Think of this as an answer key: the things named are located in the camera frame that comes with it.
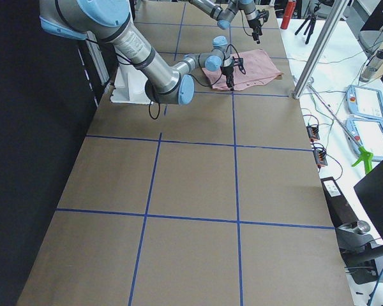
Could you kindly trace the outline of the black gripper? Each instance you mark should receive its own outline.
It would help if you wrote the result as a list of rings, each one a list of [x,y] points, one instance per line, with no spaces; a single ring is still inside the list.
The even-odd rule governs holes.
[[[222,75],[226,76],[227,87],[229,87],[230,91],[234,91],[234,77],[232,74],[236,66],[243,75],[245,74],[244,59],[242,57],[232,56],[230,59],[228,59],[227,63],[228,65],[222,66]]]
[[[262,26],[268,21],[269,11],[268,10],[254,10],[250,14],[247,14],[248,25],[252,32],[252,37],[260,43],[260,37],[262,33]]]

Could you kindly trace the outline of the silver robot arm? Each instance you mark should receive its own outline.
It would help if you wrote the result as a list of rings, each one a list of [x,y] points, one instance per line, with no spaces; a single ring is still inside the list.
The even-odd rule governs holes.
[[[252,30],[251,37],[257,44],[260,44],[262,26],[268,21],[269,11],[258,10],[254,1],[229,1],[225,9],[207,0],[190,0],[189,3],[216,20],[220,29],[228,29],[237,13],[242,11]]]
[[[195,90],[190,73],[196,68],[220,70],[229,89],[234,70],[245,72],[243,59],[231,55],[223,36],[213,39],[212,51],[187,54],[169,66],[133,24],[128,1],[40,1],[40,20],[43,30],[56,36],[85,40],[91,31],[99,42],[112,43],[147,77],[145,92],[153,102],[187,105]]]

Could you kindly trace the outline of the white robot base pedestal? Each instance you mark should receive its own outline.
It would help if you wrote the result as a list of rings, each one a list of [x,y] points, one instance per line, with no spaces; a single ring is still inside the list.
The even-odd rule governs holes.
[[[133,66],[119,64],[110,100],[113,103],[146,105],[150,102],[145,92],[147,77]]]

